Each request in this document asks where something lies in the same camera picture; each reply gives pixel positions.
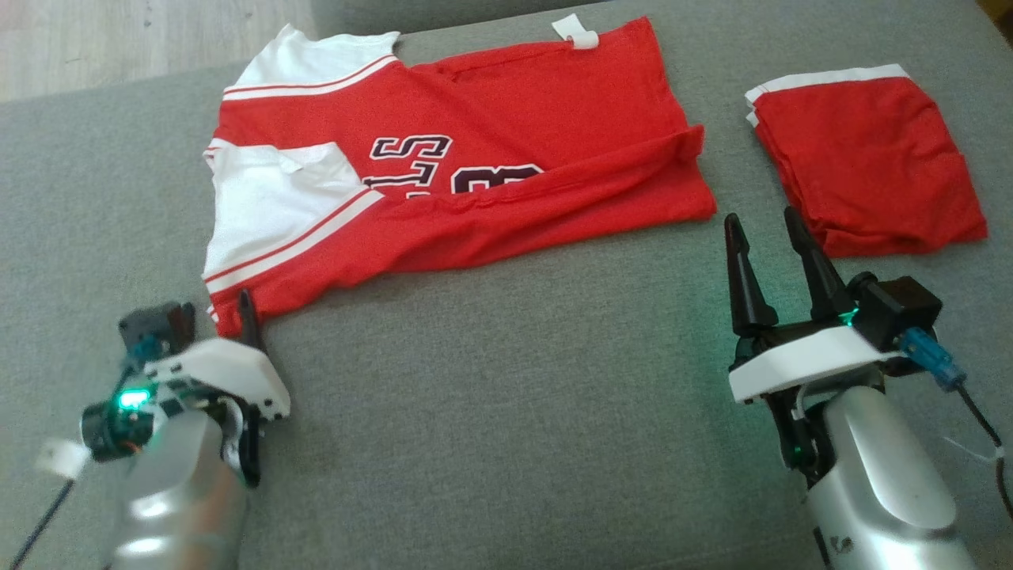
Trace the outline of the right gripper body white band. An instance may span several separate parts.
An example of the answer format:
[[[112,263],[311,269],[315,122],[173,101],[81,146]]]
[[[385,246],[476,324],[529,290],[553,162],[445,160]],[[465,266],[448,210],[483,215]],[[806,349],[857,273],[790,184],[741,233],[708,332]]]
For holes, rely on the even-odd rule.
[[[737,353],[728,372],[732,398],[745,404],[856,369],[904,357],[880,348],[854,325],[804,321],[789,325],[735,322]]]

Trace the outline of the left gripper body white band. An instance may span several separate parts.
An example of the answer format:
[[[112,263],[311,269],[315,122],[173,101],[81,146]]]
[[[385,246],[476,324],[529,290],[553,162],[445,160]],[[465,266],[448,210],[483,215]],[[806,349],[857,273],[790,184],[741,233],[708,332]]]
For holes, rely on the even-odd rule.
[[[242,398],[271,420],[292,412],[292,397],[267,354],[235,340],[198,340],[178,355],[149,362],[146,375],[156,382],[193,379]]]

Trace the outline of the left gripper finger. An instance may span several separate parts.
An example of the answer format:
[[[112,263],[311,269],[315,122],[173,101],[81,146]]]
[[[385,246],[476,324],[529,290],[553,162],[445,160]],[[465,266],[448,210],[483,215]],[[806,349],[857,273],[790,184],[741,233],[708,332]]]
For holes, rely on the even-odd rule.
[[[267,354],[263,332],[261,332],[260,321],[258,321],[256,304],[249,289],[240,291],[237,300],[237,309],[240,317],[239,342],[242,345]]]

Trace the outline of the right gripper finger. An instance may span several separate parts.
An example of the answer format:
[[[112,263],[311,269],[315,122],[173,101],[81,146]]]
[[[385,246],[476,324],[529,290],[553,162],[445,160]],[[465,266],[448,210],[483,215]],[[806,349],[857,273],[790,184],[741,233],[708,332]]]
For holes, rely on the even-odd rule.
[[[853,314],[856,303],[799,211],[787,207],[783,211],[783,219],[790,245],[799,256],[806,276],[811,302],[810,320],[840,322],[844,315]]]
[[[742,228],[738,214],[730,213],[724,219],[725,260],[730,286],[730,313],[732,331],[739,338],[756,338],[760,333],[779,324],[773,306],[764,299],[749,260],[749,242]]]

